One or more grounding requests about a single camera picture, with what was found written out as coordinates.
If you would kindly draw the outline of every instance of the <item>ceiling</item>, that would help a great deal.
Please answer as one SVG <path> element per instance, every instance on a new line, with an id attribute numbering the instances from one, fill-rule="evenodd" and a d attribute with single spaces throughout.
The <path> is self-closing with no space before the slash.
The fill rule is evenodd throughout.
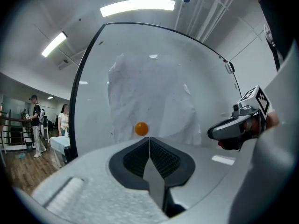
<path id="1" fill-rule="evenodd" d="M 215 0 L 174 0 L 174 11 L 139 10 L 103 18 L 100 8 L 119 1 L 124 0 L 25 0 L 14 14 L 1 48 L 0 72 L 45 93 L 70 99 L 76 64 L 103 23 L 151 23 L 204 42 L 225 12 Z M 229 6 L 233 0 L 219 1 Z M 41 52 L 61 31 L 68 38 L 59 48 L 71 59 L 58 48 L 43 57 Z"/>

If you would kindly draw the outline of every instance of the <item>fluorescent light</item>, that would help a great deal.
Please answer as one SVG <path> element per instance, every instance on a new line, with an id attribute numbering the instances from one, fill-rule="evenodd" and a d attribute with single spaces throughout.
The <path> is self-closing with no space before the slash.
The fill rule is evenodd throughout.
<path id="1" fill-rule="evenodd" d="M 42 55 L 44 57 L 47 57 L 48 54 L 56 47 L 58 46 L 62 41 L 64 41 L 67 38 L 67 35 L 62 32 L 57 37 L 54 38 L 53 41 L 46 47 L 46 49 L 42 52 Z"/>
<path id="2" fill-rule="evenodd" d="M 233 165 L 235 162 L 235 158 L 230 158 L 230 157 L 223 157 L 223 156 L 219 156 L 219 155 L 215 155 L 212 157 L 213 161 L 216 162 L 221 162 L 224 164 L 228 164 L 228 165 Z"/>
<path id="3" fill-rule="evenodd" d="M 100 8 L 102 16 L 141 9 L 162 9 L 173 11 L 175 1 L 172 0 L 128 0 L 117 2 Z"/>

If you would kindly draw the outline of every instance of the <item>black frame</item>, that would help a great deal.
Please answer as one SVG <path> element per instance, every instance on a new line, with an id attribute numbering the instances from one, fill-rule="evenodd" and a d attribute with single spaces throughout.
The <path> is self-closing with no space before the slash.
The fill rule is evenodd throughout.
<path id="1" fill-rule="evenodd" d="M 93 45 L 95 43 L 95 41 L 98 39 L 100 33 L 102 32 L 102 30 L 105 28 L 106 25 L 114 25 L 114 24 L 135 24 L 135 25 L 145 25 L 145 26 L 151 26 L 151 27 L 156 27 L 156 28 L 162 28 L 162 29 L 166 29 L 178 34 L 181 34 L 183 36 L 186 36 L 202 45 L 204 45 L 205 47 L 209 48 L 211 51 L 213 51 L 214 53 L 216 53 L 218 56 L 221 56 L 219 53 L 217 53 L 216 51 L 214 51 L 212 48 L 208 47 L 207 45 L 203 44 L 202 42 L 196 40 L 193 37 L 190 37 L 184 33 L 178 32 L 176 30 L 170 29 L 170 28 L 165 28 L 162 26 L 158 26 L 158 25 L 153 25 L 153 24 L 147 24 L 147 23 L 141 23 L 141 22 L 110 22 L 110 23 L 104 23 L 101 28 L 98 30 L 98 32 L 95 34 L 95 36 L 93 37 L 92 41 L 90 42 L 90 44 L 88 45 L 86 52 L 83 55 L 83 58 L 80 62 L 78 71 L 76 73 L 75 76 L 75 80 L 74 80 L 74 84 L 71 90 L 71 99 L 70 99 L 70 115 L 69 115 L 69 129 L 70 129 L 70 144 L 71 144 L 71 149 L 70 149 L 70 153 L 71 153 L 71 159 L 75 159 L 78 157 L 78 152 L 77 152 L 77 145 L 76 145 L 76 137 L 75 137 L 75 103 L 76 103 L 76 97 L 77 97 L 77 92 L 78 92 L 78 86 L 79 86 L 79 81 L 81 78 L 81 74 L 82 71 L 84 69 L 86 60 L 89 56 L 89 53 L 91 51 L 91 49 L 93 48 Z M 240 93 L 240 97 L 242 97 L 241 92 L 240 92 L 240 87 L 238 84 L 237 79 L 235 78 L 235 81 L 238 85 L 238 89 L 239 89 L 239 93 Z"/>

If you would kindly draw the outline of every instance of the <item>robotic arm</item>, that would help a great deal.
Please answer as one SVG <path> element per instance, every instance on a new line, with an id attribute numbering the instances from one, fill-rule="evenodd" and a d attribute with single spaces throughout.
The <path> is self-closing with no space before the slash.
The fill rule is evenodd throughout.
<path id="1" fill-rule="evenodd" d="M 208 137 L 221 140 L 225 149 L 240 149 L 244 141 L 257 135 L 250 131 L 252 119 L 259 123 L 258 135 L 266 129 L 269 107 L 269 99 L 257 85 L 233 105 L 230 118 L 209 128 Z"/>

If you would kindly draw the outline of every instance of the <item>glass panel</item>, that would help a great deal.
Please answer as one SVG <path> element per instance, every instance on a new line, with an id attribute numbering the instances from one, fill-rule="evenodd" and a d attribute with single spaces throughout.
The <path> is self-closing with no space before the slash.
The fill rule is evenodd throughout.
<path id="1" fill-rule="evenodd" d="M 205 45 L 171 30 L 118 23 L 101 31 L 80 77 L 83 84 L 78 86 L 74 120 L 78 155 L 114 144 L 107 82 L 109 69 L 122 53 L 169 55 L 181 64 L 199 118 L 202 145 L 215 147 L 207 130 L 229 117 L 232 104 L 240 98 L 235 77 L 223 60 Z"/>

